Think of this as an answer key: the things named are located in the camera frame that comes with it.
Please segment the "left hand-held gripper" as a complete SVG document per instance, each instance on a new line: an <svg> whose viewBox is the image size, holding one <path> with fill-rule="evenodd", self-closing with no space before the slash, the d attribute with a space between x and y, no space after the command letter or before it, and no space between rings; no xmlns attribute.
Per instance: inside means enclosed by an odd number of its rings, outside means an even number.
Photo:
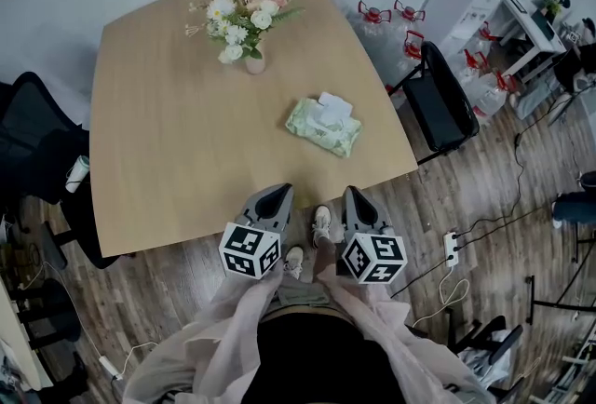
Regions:
<svg viewBox="0 0 596 404"><path fill-rule="evenodd" d="M294 188L275 184L251 195L242 213L223 231L219 253L226 272L264 277L281 256L290 222Z"/></svg>

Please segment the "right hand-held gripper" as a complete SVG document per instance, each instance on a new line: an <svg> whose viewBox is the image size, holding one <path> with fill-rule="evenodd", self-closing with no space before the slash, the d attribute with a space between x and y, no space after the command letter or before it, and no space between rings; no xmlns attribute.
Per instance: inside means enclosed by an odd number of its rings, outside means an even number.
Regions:
<svg viewBox="0 0 596 404"><path fill-rule="evenodd" d="M408 264L403 238L381 206L358 187L342 197L344 241L336 251L336 274L359 285L389 285Z"/></svg>

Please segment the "green wet wipe pack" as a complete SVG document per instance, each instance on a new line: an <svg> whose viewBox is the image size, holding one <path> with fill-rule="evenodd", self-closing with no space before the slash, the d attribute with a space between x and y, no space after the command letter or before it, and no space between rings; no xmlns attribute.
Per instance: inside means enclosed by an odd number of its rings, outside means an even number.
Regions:
<svg viewBox="0 0 596 404"><path fill-rule="evenodd" d="M342 110L350 114L345 127L340 130L329 130L318 126L313 121L314 115L323 108ZM362 124L352 116L352 111L351 103L328 92L322 92L316 100L300 99L287 118L285 127L295 136L306 139L341 158L348 158L362 131Z"/></svg>

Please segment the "white wet wipe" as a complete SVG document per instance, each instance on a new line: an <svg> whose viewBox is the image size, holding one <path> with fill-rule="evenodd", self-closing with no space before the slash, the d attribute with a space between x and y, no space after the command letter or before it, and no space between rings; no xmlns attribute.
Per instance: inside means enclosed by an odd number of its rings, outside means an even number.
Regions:
<svg viewBox="0 0 596 404"><path fill-rule="evenodd" d="M313 121L322 128L340 130L349 118L350 114L345 111L323 108L315 113Z"/></svg>

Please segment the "person's right forearm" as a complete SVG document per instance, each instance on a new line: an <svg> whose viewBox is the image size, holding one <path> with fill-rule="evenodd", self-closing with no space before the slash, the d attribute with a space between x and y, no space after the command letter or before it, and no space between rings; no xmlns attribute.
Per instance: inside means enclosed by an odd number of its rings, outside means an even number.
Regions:
<svg viewBox="0 0 596 404"><path fill-rule="evenodd" d="M406 404L496 404L474 373L445 345L415 336L405 325L411 306L383 285L356 286L328 267L322 282L360 330L385 350Z"/></svg>

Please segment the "person's left forearm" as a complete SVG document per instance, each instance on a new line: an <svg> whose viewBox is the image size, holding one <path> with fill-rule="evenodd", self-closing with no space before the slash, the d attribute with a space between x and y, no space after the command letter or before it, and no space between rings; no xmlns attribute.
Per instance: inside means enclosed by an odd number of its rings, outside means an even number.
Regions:
<svg viewBox="0 0 596 404"><path fill-rule="evenodd" d="M261 364L257 328L282 278L280 265L259 281L226 278L133 372L123 404L239 404Z"/></svg>

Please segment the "person's right white shoe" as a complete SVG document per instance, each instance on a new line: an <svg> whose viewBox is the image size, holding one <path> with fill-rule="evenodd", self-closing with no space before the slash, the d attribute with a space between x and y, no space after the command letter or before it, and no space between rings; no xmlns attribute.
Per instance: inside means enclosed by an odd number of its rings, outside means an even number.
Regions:
<svg viewBox="0 0 596 404"><path fill-rule="evenodd" d="M325 205L316 208L311 225L312 247L318 248L318 243L322 239L330 238L330 229L332 215L330 209Z"/></svg>

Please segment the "person's white shoe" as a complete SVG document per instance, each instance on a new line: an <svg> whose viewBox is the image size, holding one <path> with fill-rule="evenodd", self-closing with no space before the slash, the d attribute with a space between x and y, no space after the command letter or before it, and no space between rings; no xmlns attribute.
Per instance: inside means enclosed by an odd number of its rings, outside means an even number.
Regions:
<svg viewBox="0 0 596 404"><path fill-rule="evenodd" d="M290 248L283 264L284 275L298 280L303 272L303 262L304 250L300 246Z"/></svg>
<svg viewBox="0 0 596 404"><path fill-rule="evenodd" d="M332 215L330 209L325 205L316 208L311 225L312 247L318 248L318 243L322 239L330 238L330 229Z"/></svg>

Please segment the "person's left white shoe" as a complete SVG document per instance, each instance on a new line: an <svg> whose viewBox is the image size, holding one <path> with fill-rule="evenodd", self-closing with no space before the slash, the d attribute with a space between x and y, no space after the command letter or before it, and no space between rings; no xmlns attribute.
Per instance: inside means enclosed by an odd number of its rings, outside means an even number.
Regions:
<svg viewBox="0 0 596 404"><path fill-rule="evenodd" d="M304 250L300 246L290 248L283 264L284 275L298 280L303 272L303 262Z"/></svg>

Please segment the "person's legs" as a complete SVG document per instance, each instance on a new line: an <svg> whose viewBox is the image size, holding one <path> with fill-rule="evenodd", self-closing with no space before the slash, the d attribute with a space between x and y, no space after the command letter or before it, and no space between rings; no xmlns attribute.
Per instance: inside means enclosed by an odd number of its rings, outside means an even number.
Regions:
<svg viewBox="0 0 596 404"><path fill-rule="evenodd" d="M318 243L313 265L313 279L310 283L284 275L278 287L278 300L283 307L308 306L339 310L328 289L318 276L330 265L335 265L335 244L330 239L322 239Z"/></svg>

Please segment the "white power strip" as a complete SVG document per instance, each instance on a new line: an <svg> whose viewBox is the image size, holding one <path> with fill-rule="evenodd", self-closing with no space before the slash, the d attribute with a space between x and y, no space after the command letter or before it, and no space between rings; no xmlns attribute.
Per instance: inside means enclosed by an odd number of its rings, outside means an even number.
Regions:
<svg viewBox="0 0 596 404"><path fill-rule="evenodd" d="M456 232L449 232L443 236L445 265L449 268L453 268L459 263L457 238Z"/></svg>
<svg viewBox="0 0 596 404"><path fill-rule="evenodd" d="M99 362L112 378L115 378L117 381L121 381L123 379L122 372L116 368L116 366L109 360L107 356L100 356Z"/></svg>

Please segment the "light wooden table white legs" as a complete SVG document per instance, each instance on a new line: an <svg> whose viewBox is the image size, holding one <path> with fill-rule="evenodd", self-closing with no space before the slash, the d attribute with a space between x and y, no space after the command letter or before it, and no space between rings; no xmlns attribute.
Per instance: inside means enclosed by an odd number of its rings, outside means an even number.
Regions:
<svg viewBox="0 0 596 404"><path fill-rule="evenodd" d="M102 31L90 114L90 178L102 253L122 255L221 232L246 199L288 182L295 207L414 171L385 87L332 0L264 39L265 69L223 65L185 0L158 0ZM298 138L296 102L328 92L361 122L350 157Z"/></svg>

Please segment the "black folding chair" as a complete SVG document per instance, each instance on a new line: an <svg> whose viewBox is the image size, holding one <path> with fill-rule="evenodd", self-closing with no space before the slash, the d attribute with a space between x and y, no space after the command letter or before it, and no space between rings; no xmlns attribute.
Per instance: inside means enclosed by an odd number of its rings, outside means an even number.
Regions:
<svg viewBox="0 0 596 404"><path fill-rule="evenodd" d="M420 62L387 95L400 90L431 151L417 161L419 166L459 149L479 133L479 122L464 90L433 43L422 43Z"/></svg>

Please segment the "pink vase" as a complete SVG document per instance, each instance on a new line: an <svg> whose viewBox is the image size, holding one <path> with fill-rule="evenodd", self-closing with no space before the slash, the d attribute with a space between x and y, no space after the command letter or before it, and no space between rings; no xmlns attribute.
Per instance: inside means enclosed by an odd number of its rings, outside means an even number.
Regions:
<svg viewBox="0 0 596 404"><path fill-rule="evenodd" d="M246 69L249 74L261 74L266 68L264 46L257 45L251 53L244 59Z"/></svg>

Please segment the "person's torso black top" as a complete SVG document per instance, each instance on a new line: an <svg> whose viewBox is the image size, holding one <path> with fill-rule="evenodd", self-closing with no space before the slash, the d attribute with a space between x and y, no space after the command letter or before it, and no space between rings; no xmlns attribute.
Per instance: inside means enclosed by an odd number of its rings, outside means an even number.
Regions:
<svg viewBox="0 0 596 404"><path fill-rule="evenodd" d="M340 317L259 324L261 364L241 404L405 404L386 351Z"/></svg>

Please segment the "group of clear water jugs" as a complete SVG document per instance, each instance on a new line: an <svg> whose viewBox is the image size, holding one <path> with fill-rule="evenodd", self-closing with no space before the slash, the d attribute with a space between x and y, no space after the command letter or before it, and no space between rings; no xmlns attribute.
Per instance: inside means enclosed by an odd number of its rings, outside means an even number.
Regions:
<svg viewBox="0 0 596 404"><path fill-rule="evenodd" d="M422 43L427 40L423 35L425 16L425 11L416 11L399 2L392 10L380 10L360 1L357 13L350 17L350 24L386 91L391 91L422 63ZM488 54L495 40L489 24L484 22L463 48L443 54L482 123L504 106L507 95L515 89L512 76L501 74L489 64Z"/></svg>

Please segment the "white cloth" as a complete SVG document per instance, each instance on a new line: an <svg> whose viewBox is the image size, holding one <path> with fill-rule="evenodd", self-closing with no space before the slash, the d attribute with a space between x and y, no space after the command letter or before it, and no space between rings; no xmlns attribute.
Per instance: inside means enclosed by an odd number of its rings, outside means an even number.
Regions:
<svg viewBox="0 0 596 404"><path fill-rule="evenodd" d="M495 383L501 382L509 377L511 372L511 347L495 362L489 363L490 351L466 348L458 354L459 358L471 369L475 377L484 388L488 388Z"/></svg>

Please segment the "black metal stand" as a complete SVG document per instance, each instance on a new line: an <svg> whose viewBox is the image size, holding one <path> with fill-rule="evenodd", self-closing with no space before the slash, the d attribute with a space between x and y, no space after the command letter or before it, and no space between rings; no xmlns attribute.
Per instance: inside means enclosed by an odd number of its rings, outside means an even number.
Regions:
<svg viewBox="0 0 596 404"><path fill-rule="evenodd" d="M572 311L578 313L585 313L596 315L596 304L593 305L581 305L581 304L569 304L564 303L563 299L565 298L566 294L571 290L571 288L576 283L579 275L583 271L590 254L596 249L596 230L592 232L590 238L580 239L578 237L578 226L576 225L574 228L574 238L575 238L575 256L573 257L572 263L576 264L576 270L572 275L571 279L564 287L562 292L560 293L559 297L555 301L544 301L538 300L535 297L535 276L527 276L525 278L525 284L528 286L528 311L525 319L525 323L532 326L534 323L534 316L535 316L535 308L536 307L544 307L550 308L555 310L563 310L563 311ZM588 245L588 249L581 261L578 260L579 258L579 249L581 245Z"/></svg>

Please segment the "pink and white flower bouquet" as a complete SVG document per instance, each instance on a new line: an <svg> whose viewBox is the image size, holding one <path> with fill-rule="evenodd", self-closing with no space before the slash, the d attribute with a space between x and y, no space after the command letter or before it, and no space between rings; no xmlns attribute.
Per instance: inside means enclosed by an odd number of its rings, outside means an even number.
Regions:
<svg viewBox="0 0 596 404"><path fill-rule="evenodd" d="M185 0L191 13L202 10L205 20L199 25L187 24L185 35L200 31L222 46L218 61L233 64L239 60L262 61L264 35L279 23L303 11L295 0Z"/></svg>

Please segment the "black mesh office chair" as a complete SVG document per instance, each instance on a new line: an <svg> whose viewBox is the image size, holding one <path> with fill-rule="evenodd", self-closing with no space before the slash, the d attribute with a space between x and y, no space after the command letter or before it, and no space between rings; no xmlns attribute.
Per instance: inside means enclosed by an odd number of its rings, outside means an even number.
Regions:
<svg viewBox="0 0 596 404"><path fill-rule="evenodd" d="M67 232L54 234L48 224L42 226L47 252L61 267L66 265L61 247L70 241L94 266L109 265L98 239L90 175L75 176L77 160L88 153L89 133L62 111L37 74L0 84L0 202L18 206L33 196L61 208Z"/></svg>
<svg viewBox="0 0 596 404"><path fill-rule="evenodd" d="M436 343L412 327L406 330L405 343L430 376L438 380L440 396L433 397L431 404L505 404L522 383L519 378L509 389L500 389L496 383L484 388L458 356L468 347L487 350L491 352L489 363L495 364L523 333L521 325L508 329L503 316L493 318L486 325L475 320L471 330L460 339L455 337L454 324L450 324L447 344Z"/></svg>

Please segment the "white bottle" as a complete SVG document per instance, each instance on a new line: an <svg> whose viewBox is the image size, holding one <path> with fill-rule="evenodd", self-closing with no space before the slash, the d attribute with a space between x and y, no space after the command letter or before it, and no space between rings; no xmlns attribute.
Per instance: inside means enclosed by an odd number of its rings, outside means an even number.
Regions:
<svg viewBox="0 0 596 404"><path fill-rule="evenodd" d="M89 170L89 158L86 155L80 155L75 160L73 167L67 173L65 189L73 194L88 176Z"/></svg>

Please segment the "white water dispenser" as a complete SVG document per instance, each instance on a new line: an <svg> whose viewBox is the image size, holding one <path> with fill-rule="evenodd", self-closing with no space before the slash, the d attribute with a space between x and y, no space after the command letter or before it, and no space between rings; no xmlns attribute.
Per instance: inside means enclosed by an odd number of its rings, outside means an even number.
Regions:
<svg viewBox="0 0 596 404"><path fill-rule="evenodd" d="M425 0L422 35L447 59L464 48L499 3L499 0Z"/></svg>

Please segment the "white desk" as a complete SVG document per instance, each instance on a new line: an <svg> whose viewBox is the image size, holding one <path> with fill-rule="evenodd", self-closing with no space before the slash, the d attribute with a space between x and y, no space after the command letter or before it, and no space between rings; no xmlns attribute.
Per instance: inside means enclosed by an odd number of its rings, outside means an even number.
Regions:
<svg viewBox="0 0 596 404"><path fill-rule="evenodd" d="M505 75L518 74L522 68L528 66L539 54L546 54L548 56L521 78L521 82L527 84L552 65L554 56L565 54L567 48L564 46L561 38L555 33L551 24L547 20L544 20L544 27L542 27L532 18L528 7L523 5L527 10L527 14L522 14L508 0L501 0L501 3L511 14L513 21L509 23L504 35L499 41L499 45L505 47L513 38L518 37L521 33L525 33L531 43L530 49L507 68Z"/></svg>

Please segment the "small potted plant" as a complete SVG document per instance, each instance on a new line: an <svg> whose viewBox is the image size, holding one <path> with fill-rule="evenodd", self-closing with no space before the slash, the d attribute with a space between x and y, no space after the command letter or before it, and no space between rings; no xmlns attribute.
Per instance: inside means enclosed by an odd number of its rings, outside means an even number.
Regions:
<svg viewBox="0 0 596 404"><path fill-rule="evenodd" d="M569 8L571 0L543 0L542 13L545 17L555 18L563 8Z"/></svg>

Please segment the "round wooden table black base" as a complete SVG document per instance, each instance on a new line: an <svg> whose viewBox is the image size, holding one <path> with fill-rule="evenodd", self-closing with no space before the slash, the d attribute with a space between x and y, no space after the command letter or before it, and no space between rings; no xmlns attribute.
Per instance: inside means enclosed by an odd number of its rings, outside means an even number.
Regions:
<svg viewBox="0 0 596 404"><path fill-rule="evenodd" d="M37 288L8 290L0 278L0 351L33 390L56 383L40 350L76 342L81 333L73 302L56 279L47 278Z"/></svg>

